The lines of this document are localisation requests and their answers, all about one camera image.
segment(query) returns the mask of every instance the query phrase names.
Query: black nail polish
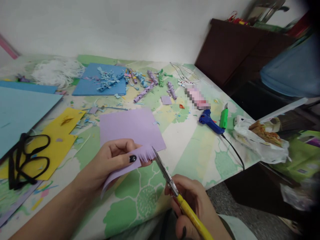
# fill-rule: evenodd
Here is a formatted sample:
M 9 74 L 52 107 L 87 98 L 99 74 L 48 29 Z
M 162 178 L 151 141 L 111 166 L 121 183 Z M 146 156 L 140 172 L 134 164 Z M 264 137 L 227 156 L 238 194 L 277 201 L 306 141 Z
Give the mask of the black nail polish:
M 187 228 L 186 228 L 186 226 L 184 226 L 182 229 L 182 237 L 180 239 L 181 240 L 184 239 L 186 237 L 186 235 L 187 235 Z
M 132 155 L 129 157 L 129 161 L 130 162 L 134 162 L 135 160 L 137 160 L 137 156 L 136 155 Z

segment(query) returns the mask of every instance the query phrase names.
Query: light blue paper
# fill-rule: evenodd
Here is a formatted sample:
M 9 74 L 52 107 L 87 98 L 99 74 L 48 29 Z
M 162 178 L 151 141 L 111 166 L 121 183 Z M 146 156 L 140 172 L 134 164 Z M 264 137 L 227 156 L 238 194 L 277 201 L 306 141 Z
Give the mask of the light blue paper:
M 111 88 L 106 88 L 103 92 L 99 92 L 97 88 L 101 87 L 98 84 L 98 81 L 84 79 L 90 77 L 101 77 L 101 74 L 97 70 L 98 67 L 101 67 L 103 71 L 109 72 L 113 71 L 114 75 L 118 75 L 125 71 L 125 67 L 121 66 L 114 66 L 114 65 L 106 65 L 106 64 L 99 64 L 99 63 L 90 63 L 86 68 L 86 71 L 83 73 L 76 89 L 73 91 L 73 96 L 105 96 L 105 95 L 126 95 L 126 81 L 124 78 L 120 80 L 118 83 L 114 83 Z
M 43 86 L 37 84 L 30 84 L 24 82 L 9 82 L 9 81 L 0 81 L 0 87 L 14 88 L 32 92 L 42 92 L 54 94 L 58 89 L 57 86 Z
M 0 158 L 61 98 L 57 94 L 0 87 Z

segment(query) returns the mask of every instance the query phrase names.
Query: hand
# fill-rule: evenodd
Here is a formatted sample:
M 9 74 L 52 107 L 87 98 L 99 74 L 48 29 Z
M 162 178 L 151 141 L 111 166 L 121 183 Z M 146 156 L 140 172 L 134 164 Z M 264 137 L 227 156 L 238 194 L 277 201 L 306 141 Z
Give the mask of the hand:
M 179 193 L 184 200 L 198 216 L 212 237 L 217 239 L 231 239 L 227 230 L 223 226 L 218 214 L 214 210 L 213 205 L 206 193 L 205 188 L 197 180 L 191 180 L 182 175 L 174 175 L 172 177 Z M 168 185 L 166 185 L 165 195 L 172 194 Z M 193 226 L 190 219 L 183 215 L 179 205 L 171 199 L 172 209 L 178 216 L 176 223 L 176 236 L 178 239 L 191 238 L 193 240 L 202 239 L 197 229 Z
M 91 162 L 78 173 L 71 183 L 72 189 L 82 196 L 100 194 L 108 175 L 115 170 L 132 164 L 134 162 L 133 159 L 136 159 L 136 157 L 133 155 L 130 158 L 128 152 L 139 147 L 141 145 L 134 143 L 132 139 L 118 139 L 106 142 Z M 151 163 L 152 161 L 141 162 L 141 166 L 146 167 Z M 114 185 L 117 179 L 110 182 L 108 189 Z

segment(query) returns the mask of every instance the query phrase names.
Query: scissors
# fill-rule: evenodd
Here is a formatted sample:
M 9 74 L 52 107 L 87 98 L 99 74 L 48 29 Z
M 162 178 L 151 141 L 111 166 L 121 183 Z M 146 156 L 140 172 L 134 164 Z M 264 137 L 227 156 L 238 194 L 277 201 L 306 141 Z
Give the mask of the scissors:
M 186 200 L 183 199 L 181 194 L 179 193 L 176 185 L 174 184 L 170 174 L 168 173 L 167 169 L 165 168 L 163 162 L 161 161 L 161 158 L 159 157 L 156 150 L 153 148 L 154 153 L 156 154 L 155 161 L 157 165 L 159 166 L 163 177 L 166 179 L 173 196 L 176 198 L 176 202 L 179 204 L 183 214 L 185 214 L 192 222 L 192 224 L 196 227 L 200 235 L 203 237 L 204 240 L 213 240 L 213 237 L 209 233 L 209 231 L 206 229 L 206 227 L 203 225 L 203 223 L 199 220 L 197 215 L 194 213 L 192 208 L 189 206 L 189 204 L 186 202 Z

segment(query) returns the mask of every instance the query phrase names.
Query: hot glue gun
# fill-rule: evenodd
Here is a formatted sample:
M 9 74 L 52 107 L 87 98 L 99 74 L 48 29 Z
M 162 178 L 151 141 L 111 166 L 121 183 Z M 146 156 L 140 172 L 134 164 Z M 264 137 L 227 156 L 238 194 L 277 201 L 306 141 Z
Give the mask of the hot glue gun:
M 216 134 L 223 134 L 224 129 L 219 127 L 210 117 L 211 111 L 210 109 L 206 109 L 203 111 L 202 115 L 199 118 L 199 122 L 201 124 L 207 124 Z

